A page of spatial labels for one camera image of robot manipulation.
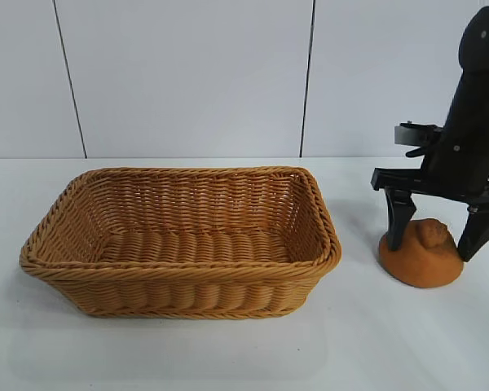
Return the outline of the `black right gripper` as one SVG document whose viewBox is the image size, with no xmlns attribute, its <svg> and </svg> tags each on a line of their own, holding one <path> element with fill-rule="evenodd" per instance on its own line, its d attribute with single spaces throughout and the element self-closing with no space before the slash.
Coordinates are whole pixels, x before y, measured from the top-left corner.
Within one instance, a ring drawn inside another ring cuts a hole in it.
<svg viewBox="0 0 489 391">
<path fill-rule="evenodd" d="M 420 157 L 418 169 L 375 169 L 372 187 L 385 189 L 386 239 L 397 251 L 416 212 L 412 193 L 465 202 L 468 218 L 457 245 L 468 262 L 489 241 L 489 72 L 463 72 L 442 126 L 402 122 L 394 128 L 397 144 Z"/>
</svg>

